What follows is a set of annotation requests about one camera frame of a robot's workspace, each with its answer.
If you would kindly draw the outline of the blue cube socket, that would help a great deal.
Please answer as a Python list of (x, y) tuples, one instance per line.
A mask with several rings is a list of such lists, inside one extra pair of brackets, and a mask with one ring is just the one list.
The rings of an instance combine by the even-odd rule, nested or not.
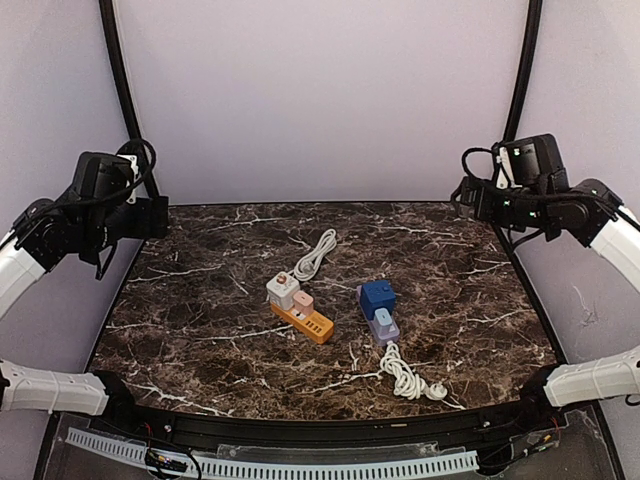
[(365, 318), (371, 321), (378, 309), (386, 309), (389, 314), (393, 313), (396, 294), (385, 279), (368, 282), (361, 285), (359, 304)]

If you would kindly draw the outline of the white cube socket adapter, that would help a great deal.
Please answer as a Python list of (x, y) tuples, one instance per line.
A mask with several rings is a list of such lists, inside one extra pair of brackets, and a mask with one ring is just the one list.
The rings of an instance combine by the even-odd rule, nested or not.
[(299, 281), (291, 274), (281, 271), (266, 284), (269, 301), (282, 310), (294, 307), (294, 295), (300, 290)]

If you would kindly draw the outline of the light blue wall charger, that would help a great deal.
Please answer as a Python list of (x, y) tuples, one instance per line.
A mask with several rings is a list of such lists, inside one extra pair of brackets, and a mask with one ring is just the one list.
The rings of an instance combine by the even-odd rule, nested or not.
[(395, 334), (396, 327), (389, 311), (384, 308), (378, 308), (374, 311), (372, 319), (373, 330), (378, 337), (389, 337)]

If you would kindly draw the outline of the purple power strip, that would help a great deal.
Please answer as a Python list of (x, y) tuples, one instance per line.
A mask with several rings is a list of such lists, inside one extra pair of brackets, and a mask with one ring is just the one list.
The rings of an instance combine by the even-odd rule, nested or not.
[(396, 342), (400, 329), (393, 319), (396, 294), (387, 280), (376, 280), (359, 285), (356, 297), (371, 333), (379, 346)]

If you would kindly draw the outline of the pink wall charger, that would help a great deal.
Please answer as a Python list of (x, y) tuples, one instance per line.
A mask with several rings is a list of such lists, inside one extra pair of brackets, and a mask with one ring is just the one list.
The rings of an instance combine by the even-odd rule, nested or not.
[(301, 314), (308, 316), (313, 313), (314, 298), (310, 294), (299, 290), (293, 295), (293, 301), (294, 308)]

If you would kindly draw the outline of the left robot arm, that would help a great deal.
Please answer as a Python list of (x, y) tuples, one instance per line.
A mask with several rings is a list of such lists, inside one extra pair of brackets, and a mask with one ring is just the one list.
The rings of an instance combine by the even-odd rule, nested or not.
[[(1, 240), (1, 311), (66, 257), (74, 255), (107, 272), (122, 239), (162, 239), (168, 233), (168, 199), (138, 197), (152, 180), (152, 146), (143, 140), (115, 154), (84, 152), (71, 184), (55, 200), (33, 202)], [(1, 409), (73, 412), (102, 417), (120, 436), (141, 427), (140, 412), (124, 382), (112, 372), (64, 373), (1, 362)]]

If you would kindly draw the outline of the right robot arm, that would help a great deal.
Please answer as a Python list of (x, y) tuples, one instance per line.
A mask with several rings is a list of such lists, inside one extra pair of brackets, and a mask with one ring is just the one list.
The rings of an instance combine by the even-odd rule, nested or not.
[[(568, 232), (639, 286), (639, 221), (605, 183), (588, 178), (571, 185), (556, 138), (541, 134), (495, 143), (487, 149), (493, 173), (480, 178), (469, 167), (450, 200), (457, 215), (551, 242)], [(577, 364), (545, 366), (522, 388), (525, 399), (510, 413), (521, 434), (534, 432), (560, 409), (584, 401), (639, 392), (639, 350)]]

